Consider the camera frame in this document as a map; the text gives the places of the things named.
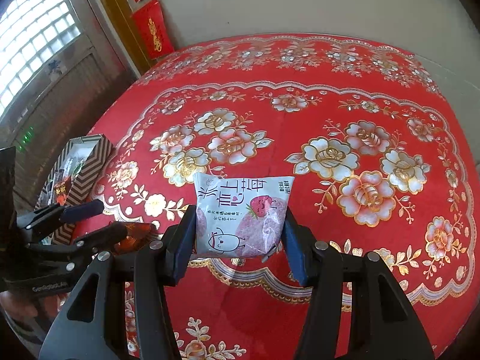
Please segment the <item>person's left hand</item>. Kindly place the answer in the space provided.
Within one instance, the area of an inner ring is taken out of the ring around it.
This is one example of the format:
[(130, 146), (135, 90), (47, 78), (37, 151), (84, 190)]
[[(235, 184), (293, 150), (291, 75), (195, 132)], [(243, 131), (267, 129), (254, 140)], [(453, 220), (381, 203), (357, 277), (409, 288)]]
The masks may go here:
[(58, 295), (28, 300), (9, 291), (1, 292), (1, 311), (19, 337), (41, 345), (59, 312)]

